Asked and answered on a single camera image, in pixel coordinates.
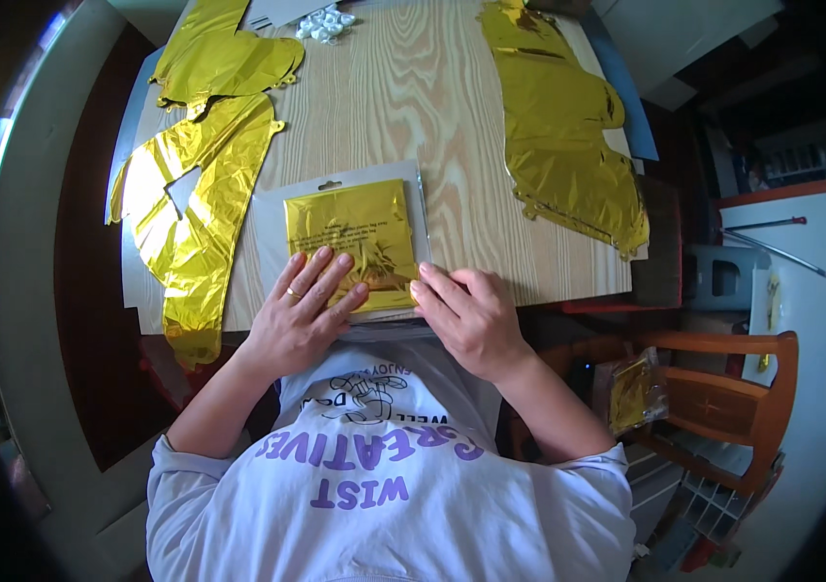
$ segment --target metal rod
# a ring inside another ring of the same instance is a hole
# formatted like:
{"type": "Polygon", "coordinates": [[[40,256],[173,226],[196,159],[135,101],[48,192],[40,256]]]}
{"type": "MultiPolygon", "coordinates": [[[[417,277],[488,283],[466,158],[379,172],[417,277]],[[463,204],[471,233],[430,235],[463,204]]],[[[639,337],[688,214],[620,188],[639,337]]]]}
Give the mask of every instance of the metal rod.
{"type": "Polygon", "coordinates": [[[767,226],[784,226],[784,225],[806,225],[808,223],[808,219],[806,216],[798,216],[783,221],[771,221],[770,223],[755,223],[753,225],[743,225],[743,226],[728,226],[727,230],[749,230],[750,228],[765,228],[767,226]]]}
{"type": "Polygon", "coordinates": [[[772,247],[768,243],[764,243],[761,240],[756,240],[756,239],[752,239],[750,237],[746,237],[745,235],[741,235],[740,233],[734,233],[729,228],[723,228],[723,229],[721,229],[720,232],[722,232],[724,235],[730,235],[731,237],[733,237],[733,239],[742,240],[746,244],[753,245],[754,247],[759,247],[761,249],[768,250],[768,252],[774,252],[779,257],[785,258],[785,259],[787,259],[791,262],[796,262],[797,264],[800,264],[801,266],[810,269],[811,271],[813,271],[817,275],[820,275],[823,278],[826,278],[826,271],[824,271],[822,268],[820,268],[816,264],[812,264],[810,262],[805,261],[804,259],[800,259],[798,257],[795,257],[794,255],[789,254],[789,253],[785,252],[784,250],[778,249],[776,247],[772,247]]]}

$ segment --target chair backrest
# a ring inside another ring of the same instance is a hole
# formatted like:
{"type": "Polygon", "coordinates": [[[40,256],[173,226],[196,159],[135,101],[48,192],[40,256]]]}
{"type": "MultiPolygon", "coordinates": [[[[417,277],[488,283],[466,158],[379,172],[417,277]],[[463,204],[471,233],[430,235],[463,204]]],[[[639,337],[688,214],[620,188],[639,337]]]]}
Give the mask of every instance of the chair backrest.
{"type": "Polygon", "coordinates": [[[718,354],[773,354],[778,372],[771,388],[719,374],[682,368],[665,369],[668,422],[700,436],[753,447],[753,460],[740,475],[721,470],[691,455],[647,429],[633,438],[695,474],[750,495],[765,484],[788,426],[797,384],[797,336],[722,335],[713,333],[652,332],[635,338],[637,345],[718,354]]]}

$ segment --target gold foil balloon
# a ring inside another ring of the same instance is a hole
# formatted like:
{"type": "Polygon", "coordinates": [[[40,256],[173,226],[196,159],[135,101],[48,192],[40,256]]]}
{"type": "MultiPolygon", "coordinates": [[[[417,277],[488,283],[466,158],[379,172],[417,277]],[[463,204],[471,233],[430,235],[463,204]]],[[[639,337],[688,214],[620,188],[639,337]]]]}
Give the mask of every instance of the gold foil balloon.
{"type": "Polygon", "coordinates": [[[507,169],[523,213],[616,247],[649,241],[649,219],[629,158],[604,129],[623,125],[623,104],[585,72],[552,22],[518,0],[485,5],[481,27],[503,93],[507,169]]]}
{"type": "Polygon", "coordinates": [[[235,242],[274,119],[262,93],[293,82],[303,46],[237,31],[248,0],[201,0],[171,37],[152,81],[160,105],[187,118],[136,149],[113,187],[107,224],[129,216],[136,246],[164,285],[163,330],[177,360],[193,369],[220,353],[222,312],[235,242]],[[165,188],[200,167],[186,211],[165,188]]]}

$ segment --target hand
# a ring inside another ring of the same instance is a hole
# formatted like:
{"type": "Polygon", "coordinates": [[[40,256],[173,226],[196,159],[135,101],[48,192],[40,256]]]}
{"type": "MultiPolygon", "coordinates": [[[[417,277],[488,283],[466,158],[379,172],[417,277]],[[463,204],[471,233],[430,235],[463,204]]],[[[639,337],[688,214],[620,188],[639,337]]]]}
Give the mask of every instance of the hand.
{"type": "Polygon", "coordinates": [[[416,313],[468,372],[498,384],[535,357],[520,334],[516,308],[499,276],[473,269],[446,276],[435,265],[423,262],[419,278],[410,284],[419,303],[416,313]]]}
{"type": "Polygon", "coordinates": [[[305,370],[323,355],[339,333],[348,331],[349,313],[367,301],[368,289],[364,283],[358,283],[335,306],[326,308],[338,284],[354,265],[351,255],[341,254],[332,268],[323,273],[332,255],[332,249],[321,247],[309,263],[302,252],[290,257],[236,355],[242,352],[255,370],[280,378],[305,370]],[[287,289],[301,297],[291,295],[287,289]]]}

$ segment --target plastic bag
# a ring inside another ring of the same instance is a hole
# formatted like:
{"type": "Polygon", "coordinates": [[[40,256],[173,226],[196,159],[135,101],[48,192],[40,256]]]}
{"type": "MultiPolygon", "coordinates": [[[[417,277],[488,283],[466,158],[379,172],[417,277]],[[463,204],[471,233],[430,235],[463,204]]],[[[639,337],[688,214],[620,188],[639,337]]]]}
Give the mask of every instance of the plastic bag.
{"type": "Polygon", "coordinates": [[[665,377],[655,347],[594,369],[593,412],[615,437],[668,417],[665,377]]]}

